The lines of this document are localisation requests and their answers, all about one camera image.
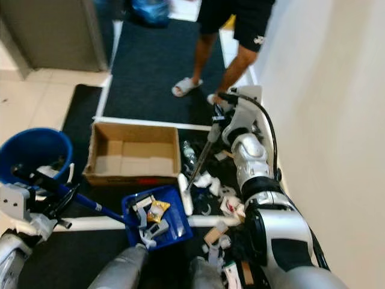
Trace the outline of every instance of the black shorts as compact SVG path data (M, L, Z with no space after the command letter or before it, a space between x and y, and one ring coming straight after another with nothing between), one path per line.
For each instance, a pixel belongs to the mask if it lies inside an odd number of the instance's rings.
M275 0L202 0L198 22L202 34L218 32L236 15L234 38L243 47L258 52L265 37Z

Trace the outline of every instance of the white wall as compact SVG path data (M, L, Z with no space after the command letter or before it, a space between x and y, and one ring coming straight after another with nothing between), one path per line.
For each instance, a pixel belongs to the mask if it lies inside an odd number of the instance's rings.
M0 70L17 70L16 63L11 58L3 43L0 41Z
M333 272L385 286L385 1L277 0L255 65L289 192Z

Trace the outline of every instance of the plastic bottle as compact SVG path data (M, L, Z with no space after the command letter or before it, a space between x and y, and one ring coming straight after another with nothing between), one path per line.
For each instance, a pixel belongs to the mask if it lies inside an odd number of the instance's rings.
M188 165L194 168L197 164L197 157L195 156L195 152L187 140L183 142L183 154L187 159Z

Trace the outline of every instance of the leg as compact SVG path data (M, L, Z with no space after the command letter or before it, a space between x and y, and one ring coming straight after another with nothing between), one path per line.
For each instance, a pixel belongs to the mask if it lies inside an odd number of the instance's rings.
M270 18L274 0L238 0L234 38L239 40L238 54L227 68L218 92L226 92L257 59L265 38L265 30ZM214 96L213 101L221 99Z
M217 40L218 33L200 34L195 49L194 74L191 78L192 83L197 85L207 60L209 59L212 47Z
M200 35L195 49L194 73L191 78L179 81L172 88L175 96L185 96L202 83L200 76L217 40L218 30L232 13L233 0L202 0L197 20L200 24Z
M239 44L238 53L231 62L230 66L226 69L222 78L222 82L216 93L226 92L231 85L236 83L236 81L239 80L242 74L246 71L248 66L256 61L257 55L257 52L244 48ZM214 98L214 101L219 103L221 99L216 97Z

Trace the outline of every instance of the open cardboard box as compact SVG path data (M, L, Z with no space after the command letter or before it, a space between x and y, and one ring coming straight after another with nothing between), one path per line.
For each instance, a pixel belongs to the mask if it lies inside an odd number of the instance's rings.
M91 185L173 184L179 172L176 128L93 124L83 171Z

